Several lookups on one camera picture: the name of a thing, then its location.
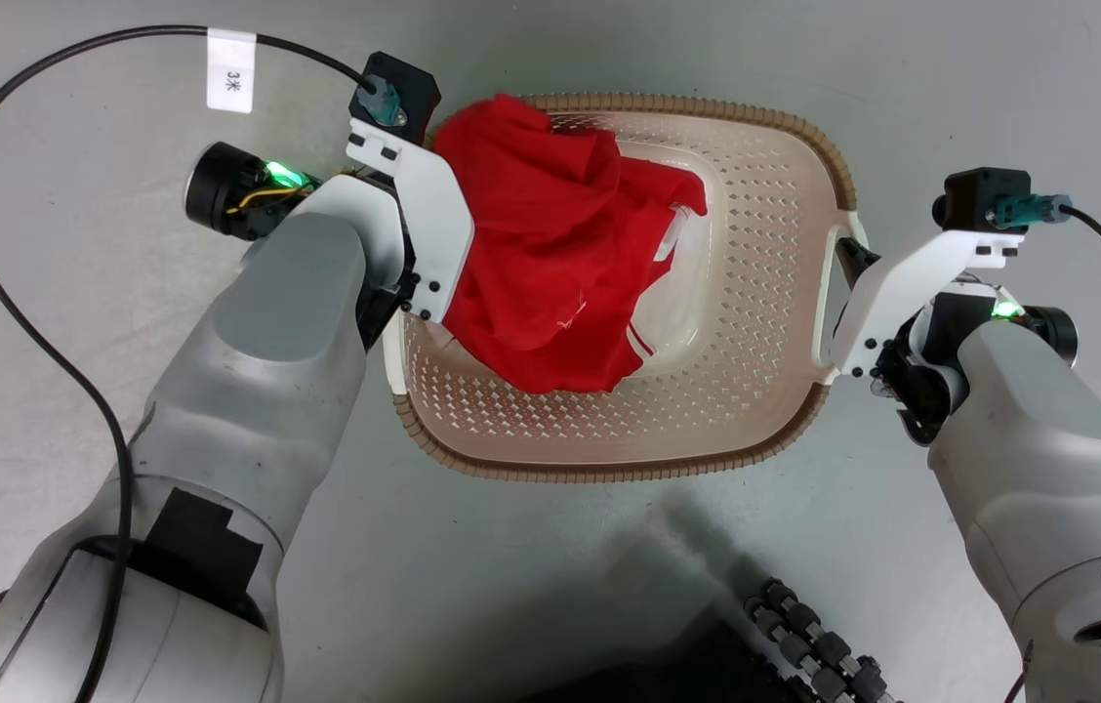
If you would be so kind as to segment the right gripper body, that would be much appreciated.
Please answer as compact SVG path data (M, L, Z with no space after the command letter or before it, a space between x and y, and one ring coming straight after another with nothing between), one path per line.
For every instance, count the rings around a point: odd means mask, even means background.
M978 325L978 297L942 292L882 343L873 393L898 400L913 443L930 446L968 395L959 348Z

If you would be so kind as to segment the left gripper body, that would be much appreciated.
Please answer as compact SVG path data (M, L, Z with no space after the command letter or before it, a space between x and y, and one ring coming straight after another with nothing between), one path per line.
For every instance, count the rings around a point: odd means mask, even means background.
M302 204L304 215L327 215L355 228L366 259L357 299L357 329L367 351L394 315L407 311L419 284L397 194L385 175L340 174Z

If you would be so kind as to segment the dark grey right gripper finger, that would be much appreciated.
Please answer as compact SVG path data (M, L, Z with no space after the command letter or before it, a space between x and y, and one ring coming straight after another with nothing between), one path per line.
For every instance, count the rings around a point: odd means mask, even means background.
M866 245L859 244L854 237L840 237L836 241L836 259L843 270L846 285L851 292L855 288L860 275L874 266L881 256Z

